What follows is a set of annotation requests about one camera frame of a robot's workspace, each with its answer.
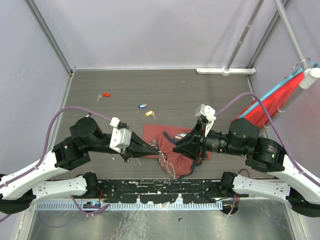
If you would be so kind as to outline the key with yellow tag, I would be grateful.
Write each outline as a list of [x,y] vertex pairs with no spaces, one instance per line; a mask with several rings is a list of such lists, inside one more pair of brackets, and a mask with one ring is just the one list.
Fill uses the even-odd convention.
[[153,110],[149,110],[144,114],[146,117],[154,117],[155,119],[157,118],[155,115],[155,112]]

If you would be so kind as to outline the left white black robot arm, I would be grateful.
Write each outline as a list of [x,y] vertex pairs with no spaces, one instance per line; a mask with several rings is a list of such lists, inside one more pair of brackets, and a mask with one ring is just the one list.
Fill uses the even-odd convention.
[[71,126],[70,136],[33,164],[0,177],[0,211],[12,215],[28,209],[39,201],[81,196],[95,198],[101,192],[98,177],[93,172],[67,180],[51,178],[67,173],[86,163],[90,152],[118,154],[125,161],[159,155],[160,151],[123,127],[113,127],[104,133],[91,117],[83,117]]

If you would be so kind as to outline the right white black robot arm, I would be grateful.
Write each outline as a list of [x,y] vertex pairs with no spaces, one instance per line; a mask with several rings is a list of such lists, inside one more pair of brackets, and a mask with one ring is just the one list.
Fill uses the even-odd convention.
[[195,127],[175,143],[173,151],[194,161],[206,152],[245,157],[245,165],[267,173],[278,182],[252,179],[226,171],[219,182],[225,197],[255,195],[290,205],[296,213],[320,216],[320,179],[299,164],[293,164],[285,148],[272,139],[259,136],[259,127],[240,118],[231,122],[227,133],[205,131],[198,120]]

